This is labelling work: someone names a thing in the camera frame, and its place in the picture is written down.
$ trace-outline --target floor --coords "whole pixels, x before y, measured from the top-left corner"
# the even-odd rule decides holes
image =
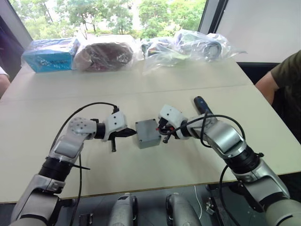
[[[212,217],[205,211],[205,203],[212,193],[207,190],[206,186],[196,186],[196,190],[203,208],[201,217],[202,226],[219,225],[216,218]],[[194,210],[197,213],[200,212],[193,186],[135,192],[132,194],[138,199],[138,225],[166,226],[165,198],[168,194],[175,192],[182,194],[190,202]],[[227,187],[223,189],[223,193],[228,209],[242,226],[266,226],[264,214],[254,212],[242,196],[234,194]],[[80,200],[77,216],[73,225],[79,225],[80,214],[93,213],[94,219],[92,225],[105,226],[115,201],[121,195],[123,194],[82,198]],[[13,207],[14,204],[0,204],[0,226],[9,225]],[[68,226],[72,210],[72,207],[62,208],[56,226]],[[228,219],[228,222],[225,225],[234,226],[234,223]]]

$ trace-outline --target person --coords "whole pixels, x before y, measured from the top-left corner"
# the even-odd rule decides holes
[[[269,71],[255,86],[301,143],[301,50]],[[301,202],[301,173],[279,177],[291,198]]]
[[[10,85],[10,81],[8,78],[9,78],[8,74],[0,66],[0,98],[2,97],[2,95],[5,93],[6,89]]]

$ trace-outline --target table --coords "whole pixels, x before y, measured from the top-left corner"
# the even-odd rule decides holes
[[[277,173],[284,174],[300,170],[299,159],[301,147],[292,136],[286,125],[279,119],[261,93],[253,86],[248,78],[234,61],[220,63],[223,70],[208,77],[205,83],[185,83],[182,88],[176,81],[164,90],[164,86],[152,87],[146,82],[157,82],[156,77],[143,77],[140,86],[132,86],[135,90],[126,87],[118,89],[117,93],[105,86],[111,78],[96,79],[99,74],[92,74],[92,80],[108,91],[90,89],[83,83],[85,92],[67,91],[59,97],[59,91],[46,90],[46,81],[50,76],[56,76],[60,81],[71,80],[71,73],[57,73],[44,75],[27,75],[21,78],[18,75],[12,83],[4,98],[0,102],[0,137],[1,154],[0,177],[6,181],[0,191],[0,202],[14,202],[19,199],[32,176],[37,173],[48,154],[52,140],[62,122],[77,108],[94,101],[106,101],[117,104],[127,117],[128,126],[135,128],[135,122],[156,118],[164,104],[170,104],[181,110],[186,117],[197,114],[193,107],[193,98],[202,96],[214,113],[225,114],[238,120],[246,132],[247,143],[256,151],[265,153],[264,160]],[[199,71],[212,70],[211,65],[200,65]],[[218,74],[231,74],[239,82],[221,80]],[[75,80],[85,80],[76,73]],[[184,81],[175,75],[175,80]],[[129,74],[127,84],[134,82],[137,75]],[[32,90],[34,84],[44,85],[45,92],[37,88],[36,95]],[[56,82],[57,88],[63,85]],[[79,115],[86,118],[99,118],[104,120],[112,109],[107,106],[92,106]],[[225,166],[223,160],[212,150],[203,147],[196,139],[175,140],[170,139],[168,144],[140,150],[137,146],[137,137],[116,139],[117,152],[111,152],[109,142],[90,140],[85,142],[82,152],[83,166],[91,170],[83,171],[82,195],[110,194],[125,191],[148,190],[163,187],[185,186],[193,184],[216,183]],[[234,176],[227,171],[224,180],[234,180]],[[66,186],[60,195],[62,198],[74,197],[79,187],[79,170],[72,169],[66,179]]]

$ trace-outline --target blue box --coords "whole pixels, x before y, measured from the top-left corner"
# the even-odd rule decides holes
[[[22,59],[35,72],[71,70],[78,47],[76,38],[34,40],[22,54]]]

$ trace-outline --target black cable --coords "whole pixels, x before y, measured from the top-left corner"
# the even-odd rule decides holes
[[[239,127],[239,129],[240,129],[240,131],[241,131],[241,136],[242,136],[244,139],[246,139],[246,135],[245,135],[244,129],[242,128],[242,126],[239,124],[238,121],[236,121],[235,119],[233,119],[233,118],[231,118],[231,117],[229,117],[229,116],[227,116],[227,115],[222,115],[222,114],[212,114],[212,115],[206,116],[206,118],[214,118],[214,117],[225,118],[225,119],[229,119],[229,120],[231,120],[232,122],[234,122],[234,123]],[[187,122],[187,123],[185,123],[185,124],[179,126],[178,128],[175,128],[174,130],[168,132],[168,135],[172,135],[172,134],[174,134],[176,131],[178,131],[179,129],[183,129],[184,127],[186,127],[186,126],[188,126],[188,125],[190,125],[190,124],[193,124],[193,123],[195,123],[196,121],[200,121],[200,120],[202,120],[203,118],[204,118],[204,117],[200,117],[200,118],[194,119],[194,120],[192,120],[192,121],[190,121],[190,122]]]
[[[74,113],[72,113],[72,114],[68,117],[68,119],[66,119],[66,121],[63,123],[63,125],[60,127],[60,129],[59,129],[57,135],[55,136],[55,139],[54,139],[53,142],[52,142],[52,145],[51,145],[50,150],[55,146],[55,143],[56,143],[57,139],[59,138],[59,136],[60,136],[62,130],[64,129],[64,127],[66,126],[66,124],[68,123],[68,121],[69,121],[74,115],[76,115],[78,112],[80,112],[80,111],[83,110],[84,108],[89,107],[89,106],[92,106],[92,105],[110,105],[110,106],[113,106],[113,107],[114,107],[114,111],[113,111],[114,113],[117,112],[117,111],[119,111],[119,109],[118,109],[118,107],[117,107],[116,105],[110,104],[110,103],[106,103],[106,102],[94,102],[94,103],[90,103],[90,104],[88,104],[88,105],[85,105],[85,106],[79,108],[79,109],[76,110]]]
[[[79,201],[80,201],[80,196],[81,196],[82,168],[81,168],[81,156],[80,156],[80,154],[79,154],[79,166],[80,166],[80,168],[79,168],[79,195],[77,196],[77,201],[76,201],[75,207],[74,207],[73,212],[72,212],[72,217],[71,217],[69,226],[72,226],[72,224],[74,222],[75,214],[76,214],[76,211],[77,211],[77,207],[79,206]]]
[[[221,202],[222,202],[223,208],[225,209],[225,211],[227,212],[227,214],[229,215],[229,217],[231,218],[231,220],[236,224],[236,226],[240,226],[240,224],[236,221],[236,219],[233,217],[233,215],[227,209],[225,201],[224,201],[224,197],[222,195],[222,179],[224,177],[224,174],[225,174],[227,168],[228,168],[228,165],[225,166],[225,168],[223,169],[223,171],[221,173],[220,182],[219,182],[219,185],[220,185],[219,194],[220,194],[220,198],[221,198]]]
[[[210,145],[206,145],[204,143],[204,140],[203,140],[203,137],[204,137],[204,128],[205,128],[205,122],[206,122],[207,115],[208,115],[208,110],[205,111],[205,115],[204,115],[204,119],[203,119],[203,123],[202,123],[200,140],[201,140],[202,145],[204,145],[205,147],[211,147]]]

